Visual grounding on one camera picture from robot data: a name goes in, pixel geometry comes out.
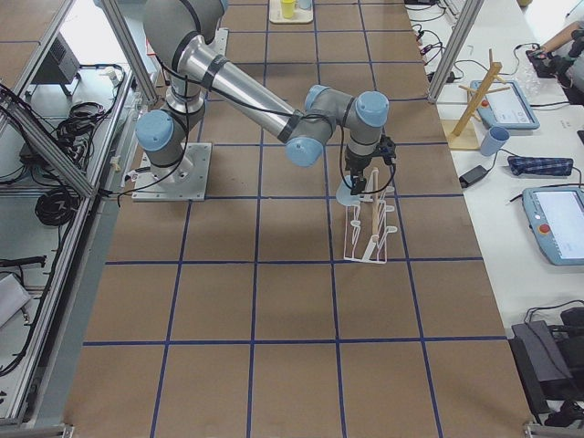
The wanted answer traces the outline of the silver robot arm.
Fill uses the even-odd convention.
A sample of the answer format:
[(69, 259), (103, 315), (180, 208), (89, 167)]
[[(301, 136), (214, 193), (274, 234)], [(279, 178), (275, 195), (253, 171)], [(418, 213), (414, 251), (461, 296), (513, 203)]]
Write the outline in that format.
[(367, 192), (365, 170), (372, 159), (383, 159), (390, 173), (396, 172), (395, 145), (383, 133), (390, 108), (385, 95), (367, 91), (353, 97), (315, 85), (304, 110), (294, 109), (212, 49), (218, 21), (227, 9), (225, 1), (146, 3), (145, 36), (173, 81), (169, 110), (188, 111), (199, 89), (216, 92), (284, 143), (288, 159), (301, 167), (316, 162), (336, 128), (348, 129), (340, 173), (353, 195)]

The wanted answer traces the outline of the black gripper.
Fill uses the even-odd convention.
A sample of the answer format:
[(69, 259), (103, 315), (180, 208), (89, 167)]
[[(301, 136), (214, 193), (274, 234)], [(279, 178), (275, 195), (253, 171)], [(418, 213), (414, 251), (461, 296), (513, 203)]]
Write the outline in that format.
[(345, 153), (345, 170), (350, 173), (350, 190), (361, 194), (366, 189), (367, 179), (363, 171), (370, 165), (372, 155), (359, 155), (353, 152)]

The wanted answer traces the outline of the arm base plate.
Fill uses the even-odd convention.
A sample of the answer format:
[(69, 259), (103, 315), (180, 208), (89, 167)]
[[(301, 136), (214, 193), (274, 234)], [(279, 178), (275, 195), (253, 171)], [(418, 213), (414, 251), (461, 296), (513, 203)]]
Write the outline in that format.
[(136, 202), (201, 202), (205, 198), (213, 144), (189, 142), (178, 169), (151, 166), (144, 152), (141, 164), (149, 167), (136, 178), (137, 190), (131, 193)]

